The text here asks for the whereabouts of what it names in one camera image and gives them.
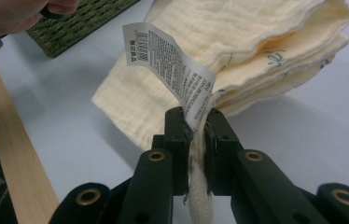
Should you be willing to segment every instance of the folded fabric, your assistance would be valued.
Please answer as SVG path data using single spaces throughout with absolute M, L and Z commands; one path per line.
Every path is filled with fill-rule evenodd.
M 226 116 L 306 82 L 349 41 L 342 33 L 349 24 L 343 0 L 156 0 L 145 21 L 216 73 L 208 108 Z M 150 149 L 154 134 L 163 133 L 165 111 L 179 105 L 149 70 L 128 67 L 124 53 L 92 100 L 143 150 Z M 203 167 L 203 125 L 190 150 L 197 171 Z M 200 179 L 201 172 L 195 174 L 191 178 Z M 197 182 L 200 191 L 205 183 Z M 194 223 L 211 223 L 208 204 L 191 200 Z

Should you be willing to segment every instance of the wooden edge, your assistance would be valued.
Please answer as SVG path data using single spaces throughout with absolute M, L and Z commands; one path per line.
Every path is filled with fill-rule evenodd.
M 18 222 L 49 223 L 59 202 L 1 78 L 0 162 Z

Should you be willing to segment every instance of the green textured object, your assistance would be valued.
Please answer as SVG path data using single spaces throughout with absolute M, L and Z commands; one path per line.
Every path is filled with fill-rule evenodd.
M 27 34 L 56 57 L 139 0 L 81 0 L 77 11 L 59 20 L 42 18 Z

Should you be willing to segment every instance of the brass grommet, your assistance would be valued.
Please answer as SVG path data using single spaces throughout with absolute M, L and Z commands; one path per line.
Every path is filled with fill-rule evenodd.
M 101 196 L 98 189 L 84 189 L 76 197 L 76 202 L 79 205 L 90 205 L 96 203 Z
M 245 156 L 250 161 L 262 161 L 261 154 L 255 152 L 255 151 L 248 151 L 245 153 Z
M 349 191 L 345 189 L 334 189 L 331 191 L 331 195 L 338 202 L 349 205 Z
M 165 159 L 165 154 L 159 151 L 153 151 L 148 154 L 148 159 L 150 161 L 162 161 L 163 159 Z

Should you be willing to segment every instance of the fabric label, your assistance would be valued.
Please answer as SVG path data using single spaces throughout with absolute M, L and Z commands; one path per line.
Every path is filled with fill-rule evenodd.
M 183 107 L 185 121 L 196 131 L 209 102 L 215 74 L 193 61 L 175 40 L 147 22 L 123 26 L 128 65 L 148 68 Z

